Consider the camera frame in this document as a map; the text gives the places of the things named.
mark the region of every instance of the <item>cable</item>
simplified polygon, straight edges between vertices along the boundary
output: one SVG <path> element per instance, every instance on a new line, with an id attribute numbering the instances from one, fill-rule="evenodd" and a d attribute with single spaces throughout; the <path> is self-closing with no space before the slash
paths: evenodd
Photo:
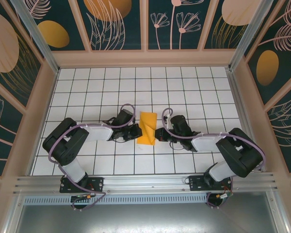
<path id="1" fill-rule="evenodd" d="M 162 112 L 162 123 L 163 123 L 163 127 L 164 129 L 170 134 L 172 135 L 173 137 L 176 137 L 176 138 L 179 138 L 179 139 L 195 139 L 195 138 L 199 138 L 199 137 L 203 137 L 203 136 L 212 136 L 212 137 L 218 137 L 218 136 L 226 136 L 226 137 L 232 137 L 232 138 L 236 138 L 236 139 L 239 139 L 249 145 L 251 145 L 254 149 L 256 149 L 262 156 L 263 158 L 263 161 L 262 163 L 258 166 L 258 168 L 261 168 L 265 165 L 265 162 L 266 162 L 266 157 L 265 157 L 265 154 L 264 152 L 254 143 L 250 142 L 249 140 L 245 139 L 245 138 L 242 138 L 242 137 L 239 137 L 239 136 L 236 136 L 236 135 L 232 135 L 232 134 L 228 134 L 228 133 L 202 133 L 202 134 L 198 134 L 198 135 L 195 135 L 195 136 L 190 136 L 190 137 L 183 137 L 183 136 L 178 136 L 172 132 L 170 132 L 164 122 L 164 114 L 167 110 L 170 110 L 170 116 L 172 116 L 172 114 L 174 113 L 174 110 L 172 108 L 166 108 L 163 112 Z"/>
<path id="2" fill-rule="evenodd" d="M 89 190 L 89 189 L 86 189 L 86 188 L 83 188 L 81 186 L 79 186 L 77 183 L 75 183 L 70 177 L 69 175 L 64 171 L 64 169 L 62 168 L 62 166 L 56 161 L 56 160 L 52 160 L 52 153 L 55 149 L 55 147 L 58 145 L 58 143 L 71 131 L 73 131 L 74 129 L 76 128 L 79 128 L 79 127 L 106 127 L 106 128 L 122 128 L 122 127 L 125 127 L 127 126 L 128 124 L 130 124 L 136 117 L 136 110 L 135 110 L 135 107 L 129 103 L 126 103 L 124 105 L 121 106 L 121 109 L 123 109 L 124 106 L 130 106 L 132 107 L 133 109 L 133 114 L 132 114 L 132 117 L 131 119 L 123 124 L 123 125 L 119 125 L 119 126 L 113 126 L 113 125 L 104 125 L 104 124 L 96 124 L 96 123 L 91 123 L 91 124 L 80 124 L 80 125 L 75 125 L 73 127 L 71 127 L 70 129 L 68 129 L 66 132 L 64 132 L 57 140 L 56 142 L 53 144 L 53 146 L 51 147 L 51 149 L 49 150 L 49 153 L 48 153 L 48 160 L 51 162 L 51 163 L 54 163 L 56 165 L 58 165 L 58 168 L 60 169 L 60 171 L 62 171 L 62 173 L 68 178 L 68 180 L 74 185 L 76 186 L 77 188 L 87 192 L 87 193 L 95 193 L 95 194 L 102 194 L 102 196 L 100 198 L 98 198 L 94 203 L 90 204 L 90 205 L 87 205 L 86 207 L 83 208 L 83 210 L 86 210 L 86 209 L 89 209 L 91 208 L 92 206 L 94 206 L 98 201 L 100 201 L 105 195 L 106 193 L 105 192 L 97 192 L 97 191 L 93 191 L 93 190 Z"/>

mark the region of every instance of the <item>floral wall panel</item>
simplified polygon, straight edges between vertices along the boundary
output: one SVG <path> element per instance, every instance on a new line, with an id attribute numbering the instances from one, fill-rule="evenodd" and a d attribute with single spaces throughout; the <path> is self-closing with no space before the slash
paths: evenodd
<path id="1" fill-rule="evenodd" d="M 0 83 L 27 105 L 40 62 L 0 4 Z"/>
<path id="2" fill-rule="evenodd" d="M 23 115 L 0 95 L 0 176 Z"/>
<path id="3" fill-rule="evenodd" d="M 140 50 L 139 0 L 78 0 L 92 50 Z"/>
<path id="4" fill-rule="evenodd" d="M 148 49 L 196 49 L 209 0 L 149 0 Z"/>
<path id="5" fill-rule="evenodd" d="M 264 104 L 291 78 L 291 0 L 279 10 L 248 65 Z"/>
<path id="6" fill-rule="evenodd" d="M 205 49 L 235 49 L 260 0 L 219 0 Z"/>
<path id="7" fill-rule="evenodd" d="M 291 91 L 268 111 L 287 168 L 291 172 Z"/>

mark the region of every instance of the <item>black bracket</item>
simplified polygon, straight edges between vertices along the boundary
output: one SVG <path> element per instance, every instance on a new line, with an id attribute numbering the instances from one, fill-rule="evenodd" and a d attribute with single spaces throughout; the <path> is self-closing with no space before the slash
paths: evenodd
<path id="1" fill-rule="evenodd" d="M 204 181 L 204 175 L 200 176 L 189 176 L 187 178 L 191 191 L 224 191 L 224 185 L 228 188 L 232 188 L 231 178 L 226 178 L 221 182 L 215 182 L 212 186 L 209 186 Z"/>
<path id="2" fill-rule="evenodd" d="M 85 193 L 85 191 L 77 188 L 74 184 L 72 184 L 68 178 L 62 177 L 60 179 L 60 193 Z M 87 179 L 87 185 L 84 187 L 89 190 L 93 190 L 96 192 L 102 192 L 103 189 L 103 177 L 89 177 Z"/>

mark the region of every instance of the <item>leaf illustration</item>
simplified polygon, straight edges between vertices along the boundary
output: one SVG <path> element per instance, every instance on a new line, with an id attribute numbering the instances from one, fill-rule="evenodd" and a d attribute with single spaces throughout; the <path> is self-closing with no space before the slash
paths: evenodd
<path id="1" fill-rule="evenodd" d="M 49 0 L 24 0 L 30 15 L 42 19 L 50 10 Z"/>
<path id="2" fill-rule="evenodd" d="M 291 51 L 291 25 L 282 26 L 272 40 L 276 50 Z"/>

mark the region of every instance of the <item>dark green wallpaper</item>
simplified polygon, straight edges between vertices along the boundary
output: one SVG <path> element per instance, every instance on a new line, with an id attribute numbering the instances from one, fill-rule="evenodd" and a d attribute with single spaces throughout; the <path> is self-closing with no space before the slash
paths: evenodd
<path id="1" fill-rule="evenodd" d="M 193 0 L 188 1 L 190 4 L 185 3 L 183 1 L 180 6 L 175 6 L 170 0 L 149 0 L 149 50 L 169 50 L 171 35 L 172 49 L 197 48 L 210 1 Z"/>
<path id="2" fill-rule="evenodd" d="M 0 83 L 27 105 L 40 62 L 0 4 Z"/>
<path id="3" fill-rule="evenodd" d="M 291 1 L 286 1 L 248 65 L 266 104 L 291 78 Z"/>
<path id="4" fill-rule="evenodd" d="M 141 49 L 139 0 L 78 0 L 78 5 L 92 50 Z"/>
<path id="5" fill-rule="evenodd" d="M 0 176 L 23 115 L 0 95 Z"/>
<path id="6" fill-rule="evenodd" d="M 273 131 L 291 172 L 291 91 L 268 111 Z"/>

